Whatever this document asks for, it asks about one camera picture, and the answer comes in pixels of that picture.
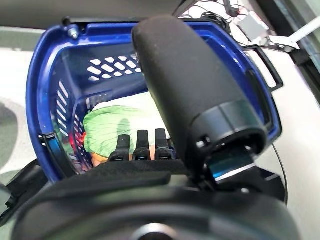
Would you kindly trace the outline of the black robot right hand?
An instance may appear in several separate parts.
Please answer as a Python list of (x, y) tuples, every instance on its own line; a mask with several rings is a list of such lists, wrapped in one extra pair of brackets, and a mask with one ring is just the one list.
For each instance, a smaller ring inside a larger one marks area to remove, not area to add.
[[(245, 49), (213, 22), (156, 16), (72, 22), (41, 36), (26, 115), (52, 186), (19, 213), (14, 240), (298, 240), (281, 177), (256, 158), (282, 131)], [(150, 93), (156, 158), (115, 128), (108, 162), (80, 142), (98, 102)]]

